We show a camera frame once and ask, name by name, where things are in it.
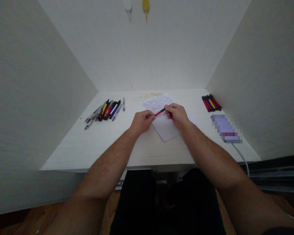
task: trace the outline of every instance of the left hand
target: left hand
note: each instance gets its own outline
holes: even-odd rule
[[[156,117],[150,110],[135,113],[132,124],[129,128],[134,134],[140,135],[150,127],[150,124]]]

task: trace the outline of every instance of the pile of pens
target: pile of pens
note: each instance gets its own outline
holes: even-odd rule
[[[222,107],[211,94],[202,96],[202,99],[208,112],[214,112],[216,110],[221,111]]]
[[[87,123],[85,130],[87,130],[93,122],[102,121],[102,120],[108,120],[112,119],[114,121],[119,111],[121,110],[123,106],[123,111],[125,111],[125,99],[123,98],[123,104],[121,104],[121,100],[114,101],[111,100],[109,102],[109,99],[104,102],[102,105],[100,105],[91,115],[86,118],[85,122]]]

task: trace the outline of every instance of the white wall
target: white wall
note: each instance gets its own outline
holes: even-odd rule
[[[80,175],[38,169],[96,93],[36,0],[0,0],[0,213],[72,194]]]
[[[294,1],[251,2],[207,90],[263,160],[294,155]]]
[[[205,88],[251,0],[38,0],[99,91]]]

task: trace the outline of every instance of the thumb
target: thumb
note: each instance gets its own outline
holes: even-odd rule
[[[168,111],[168,112],[170,112],[170,113],[175,113],[175,111],[176,111],[176,109],[175,108],[173,108],[173,107],[171,107],[171,106],[164,106],[164,108]]]
[[[154,115],[152,115],[152,116],[150,116],[148,119],[147,119],[147,122],[149,122],[149,123],[152,123],[153,122],[153,120],[155,120],[155,116]]]

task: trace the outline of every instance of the charging cable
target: charging cable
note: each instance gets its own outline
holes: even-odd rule
[[[241,152],[237,149],[237,147],[235,147],[235,145],[232,143],[233,147],[236,149],[236,151],[238,152],[238,154],[241,156],[241,158],[244,160],[246,168],[247,168],[247,176],[249,178],[249,168],[248,168],[248,164],[247,161],[245,160],[245,158],[243,157],[243,155],[241,154]]]

